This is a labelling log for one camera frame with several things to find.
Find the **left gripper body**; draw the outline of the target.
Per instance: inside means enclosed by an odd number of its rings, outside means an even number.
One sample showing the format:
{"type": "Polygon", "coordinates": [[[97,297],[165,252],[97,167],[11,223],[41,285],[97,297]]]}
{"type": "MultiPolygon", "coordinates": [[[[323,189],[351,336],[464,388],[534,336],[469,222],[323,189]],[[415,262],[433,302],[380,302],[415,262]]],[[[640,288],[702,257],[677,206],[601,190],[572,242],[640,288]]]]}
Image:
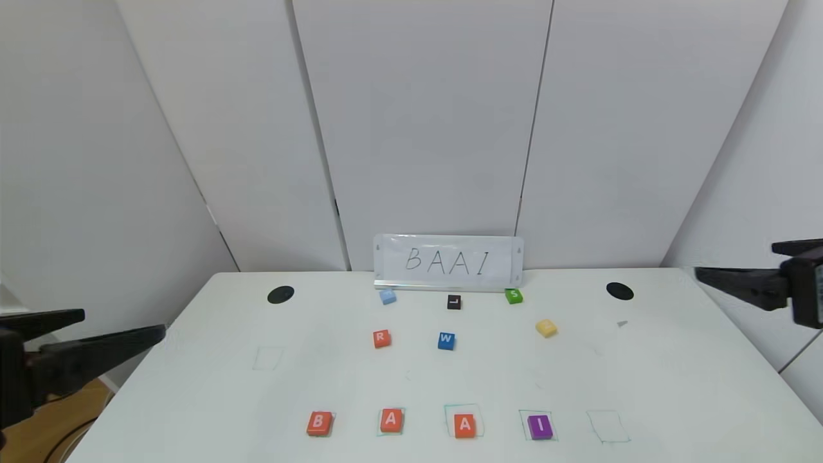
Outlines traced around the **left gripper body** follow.
{"type": "Polygon", "coordinates": [[[24,357],[23,337],[1,329],[1,422],[2,429],[32,416],[32,392],[24,357]]]}

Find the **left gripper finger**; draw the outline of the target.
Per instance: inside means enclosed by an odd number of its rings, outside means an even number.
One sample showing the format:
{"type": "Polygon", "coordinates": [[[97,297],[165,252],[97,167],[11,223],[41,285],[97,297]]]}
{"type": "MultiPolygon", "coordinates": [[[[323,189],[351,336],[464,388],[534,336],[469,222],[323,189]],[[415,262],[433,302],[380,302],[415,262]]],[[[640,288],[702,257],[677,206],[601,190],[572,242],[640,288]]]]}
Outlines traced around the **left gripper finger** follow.
{"type": "Polygon", "coordinates": [[[13,313],[1,316],[2,339],[30,341],[85,320],[85,311],[69,309],[44,313],[13,313]]]}
{"type": "Polygon", "coordinates": [[[30,399],[44,404],[51,395],[78,392],[94,378],[161,343],[165,335],[164,325],[154,325],[43,345],[28,364],[30,399]]]}

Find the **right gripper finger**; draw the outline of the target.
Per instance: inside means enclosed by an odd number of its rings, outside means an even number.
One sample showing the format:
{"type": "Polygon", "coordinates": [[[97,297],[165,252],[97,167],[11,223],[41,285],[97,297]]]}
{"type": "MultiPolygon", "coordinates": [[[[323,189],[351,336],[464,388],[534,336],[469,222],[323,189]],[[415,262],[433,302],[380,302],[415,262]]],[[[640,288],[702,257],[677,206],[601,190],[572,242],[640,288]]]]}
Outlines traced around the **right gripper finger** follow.
{"type": "Polygon", "coordinates": [[[810,250],[821,248],[823,239],[804,239],[796,241],[779,241],[771,244],[773,254],[799,256],[810,250]]]}
{"type": "Polygon", "coordinates": [[[764,311],[787,307],[788,279],[779,269],[695,267],[698,282],[764,311]]]}

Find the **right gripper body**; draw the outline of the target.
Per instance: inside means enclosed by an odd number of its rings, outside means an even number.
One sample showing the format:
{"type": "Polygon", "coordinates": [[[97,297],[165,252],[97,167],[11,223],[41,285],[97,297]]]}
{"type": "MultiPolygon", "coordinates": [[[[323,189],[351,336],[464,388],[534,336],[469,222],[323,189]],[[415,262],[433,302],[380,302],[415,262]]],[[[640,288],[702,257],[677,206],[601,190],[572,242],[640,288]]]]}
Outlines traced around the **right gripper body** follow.
{"type": "Polygon", "coordinates": [[[791,316],[794,323],[811,329],[821,329],[821,266],[820,246],[782,262],[780,270],[788,279],[791,316]]]}

